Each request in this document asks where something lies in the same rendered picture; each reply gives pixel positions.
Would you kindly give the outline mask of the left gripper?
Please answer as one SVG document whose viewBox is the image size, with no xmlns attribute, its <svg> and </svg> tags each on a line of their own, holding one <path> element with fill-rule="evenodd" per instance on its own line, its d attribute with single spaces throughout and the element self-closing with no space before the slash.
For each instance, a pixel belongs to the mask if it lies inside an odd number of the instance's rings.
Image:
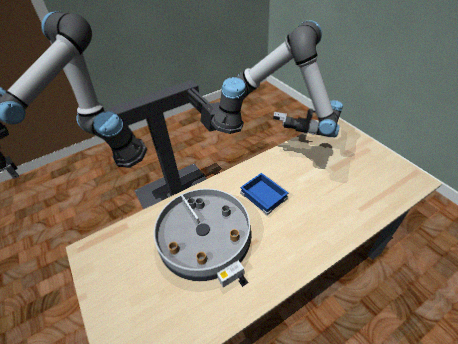
<svg viewBox="0 0 458 344">
<path fill-rule="evenodd" d="M 307 119 L 300 118 L 300 117 L 298 117 L 298 119 L 295 119 L 292 117 L 286 117 L 286 115 L 287 115 L 286 113 L 284 114 L 284 113 L 274 112 L 273 119 L 283 121 L 282 126 L 284 126 L 284 128 L 291 128 L 291 129 L 295 129 L 295 131 L 297 132 L 303 132 L 303 133 L 308 132 L 309 134 L 316 135 L 317 130 L 318 130 L 319 121 L 312 120 L 313 109 L 309 108 L 307 112 L 307 117 L 306 117 Z"/>
</svg>

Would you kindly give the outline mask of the blue open-top crate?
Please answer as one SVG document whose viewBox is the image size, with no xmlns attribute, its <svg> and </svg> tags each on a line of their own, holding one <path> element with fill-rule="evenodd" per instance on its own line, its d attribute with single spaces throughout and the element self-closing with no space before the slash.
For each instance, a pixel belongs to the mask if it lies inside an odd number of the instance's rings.
<svg viewBox="0 0 458 344">
<path fill-rule="evenodd" d="M 263 173 L 260 173 L 240 188 L 246 198 L 266 212 L 275 209 L 289 194 Z"/>
</svg>

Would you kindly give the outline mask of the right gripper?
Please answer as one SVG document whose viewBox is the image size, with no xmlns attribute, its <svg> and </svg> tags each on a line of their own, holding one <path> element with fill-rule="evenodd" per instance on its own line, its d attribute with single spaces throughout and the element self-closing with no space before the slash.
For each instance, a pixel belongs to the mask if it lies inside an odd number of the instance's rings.
<svg viewBox="0 0 458 344">
<path fill-rule="evenodd" d="M 8 136 L 8 129 L 6 126 L 0 122 L 0 139 Z M 7 166 L 6 166 L 7 164 Z M 12 166 L 11 166 L 12 165 Z M 0 152 L 0 172 L 3 170 L 7 170 L 8 173 L 12 176 L 13 179 L 18 178 L 19 175 L 15 170 L 17 170 L 17 166 L 14 164 L 14 162 L 11 160 L 9 156 L 4 157 L 4 155 Z"/>
</svg>

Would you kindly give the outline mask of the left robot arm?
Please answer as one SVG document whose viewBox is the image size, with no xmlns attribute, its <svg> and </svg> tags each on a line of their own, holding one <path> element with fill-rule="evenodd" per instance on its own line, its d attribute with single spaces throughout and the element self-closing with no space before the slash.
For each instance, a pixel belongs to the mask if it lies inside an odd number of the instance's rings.
<svg viewBox="0 0 458 344">
<path fill-rule="evenodd" d="M 237 78 L 226 79 L 222 86 L 220 106 L 214 117 L 215 123 L 225 129 L 240 127 L 243 100 L 260 86 L 261 81 L 294 58 L 296 66 L 300 67 L 320 123 L 316 135 L 337 137 L 340 129 L 337 123 L 343 104 L 330 101 L 316 60 L 316 44 L 322 36 L 321 27 L 317 24 L 312 21 L 303 22 L 286 36 L 286 42 L 253 68 L 245 69 Z"/>
</svg>

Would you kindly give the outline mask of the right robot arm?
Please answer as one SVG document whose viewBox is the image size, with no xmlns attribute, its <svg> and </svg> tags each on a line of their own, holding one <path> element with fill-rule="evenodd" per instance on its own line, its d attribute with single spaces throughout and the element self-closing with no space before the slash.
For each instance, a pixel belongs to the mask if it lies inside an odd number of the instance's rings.
<svg viewBox="0 0 458 344">
<path fill-rule="evenodd" d="M 83 56 L 92 38 L 89 23 L 77 14 L 50 12 L 42 20 L 42 31 L 52 45 L 7 92 L 0 87 L 0 97 L 6 92 L 0 98 L 0 121 L 22 122 L 25 109 L 65 67 L 79 105 L 78 125 L 105 140 L 119 163 L 136 160 L 143 151 L 142 143 L 132 137 L 116 113 L 105 113 L 98 103 Z"/>
</svg>

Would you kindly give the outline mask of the grey round turntable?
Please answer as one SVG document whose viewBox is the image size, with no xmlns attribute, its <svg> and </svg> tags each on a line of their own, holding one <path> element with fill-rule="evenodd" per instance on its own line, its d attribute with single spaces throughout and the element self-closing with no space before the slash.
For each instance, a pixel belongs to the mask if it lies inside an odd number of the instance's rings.
<svg viewBox="0 0 458 344">
<path fill-rule="evenodd" d="M 204 207 L 192 209 L 187 202 L 189 198 L 202 198 Z M 224 205 L 230 207 L 227 217 L 222 215 Z M 230 239 L 233 229 L 239 231 L 239 240 L 235 242 Z M 250 235 L 250 219 L 244 205 L 233 195 L 217 189 L 180 194 L 162 209 L 154 226 L 156 247 L 171 272 L 191 281 L 218 278 L 223 288 L 238 278 L 242 287 L 248 284 L 241 262 L 248 252 Z M 177 254 L 170 253 L 171 242 L 178 244 Z M 207 262 L 203 265 L 196 259 L 199 252 L 206 254 Z"/>
</svg>

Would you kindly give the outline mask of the bronze bushing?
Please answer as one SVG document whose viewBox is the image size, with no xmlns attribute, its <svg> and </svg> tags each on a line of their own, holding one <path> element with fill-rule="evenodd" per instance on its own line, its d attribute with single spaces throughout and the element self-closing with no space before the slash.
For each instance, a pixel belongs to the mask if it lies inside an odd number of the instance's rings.
<svg viewBox="0 0 458 344">
<path fill-rule="evenodd" d="M 234 234 L 236 234 L 237 236 L 232 236 L 232 235 L 234 235 Z M 234 242 L 235 242 L 235 241 L 238 241 L 238 240 L 239 240 L 239 231 L 236 230 L 236 229 L 231 230 L 231 231 L 230 231 L 230 239 L 231 239 L 232 241 L 234 241 Z"/>
<path fill-rule="evenodd" d="M 205 258 L 202 259 L 202 260 L 199 260 L 200 257 L 205 257 Z M 203 265 L 203 264 L 205 264 L 207 262 L 206 254 L 204 252 L 197 253 L 196 258 L 197 258 L 197 261 L 198 261 L 198 263 L 200 265 Z"/>
<path fill-rule="evenodd" d="M 176 242 L 171 242 L 168 247 L 169 247 L 170 252 L 172 254 L 177 254 L 179 252 L 179 247 L 178 247 L 178 244 Z M 172 249 L 173 247 L 176 247 L 176 248 Z"/>
</svg>

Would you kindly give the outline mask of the grey metal bushing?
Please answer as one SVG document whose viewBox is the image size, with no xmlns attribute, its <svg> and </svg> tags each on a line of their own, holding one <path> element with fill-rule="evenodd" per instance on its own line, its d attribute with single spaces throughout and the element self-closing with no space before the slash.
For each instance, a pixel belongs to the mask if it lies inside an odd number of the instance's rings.
<svg viewBox="0 0 458 344">
<path fill-rule="evenodd" d="M 225 211 L 228 210 L 228 211 Z M 227 217 L 230 215 L 230 207 L 228 205 L 222 206 L 222 215 Z"/>
<path fill-rule="evenodd" d="M 204 201 L 203 201 L 202 198 L 197 198 L 197 199 L 195 200 L 195 202 L 196 202 L 196 207 L 197 207 L 198 209 L 202 209 L 202 208 L 204 207 Z M 200 203 L 200 204 L 199 204 L 199 203 Z"/>
<path fill-rule="evenodd" d="M 190 205 L 190 207 L 191 207 L 192 209 L 194 209 L 194 208 L 196 207 L 196 202 L 195 202 L 195 199 L 194 199 L 194 198 L 189 198 L 189 199 L 187 200 L 187 202 L 188 202 L 188 204 Z M 191 203 L 192 203 L 192 204 L 191 204 Z"/>
</svg>

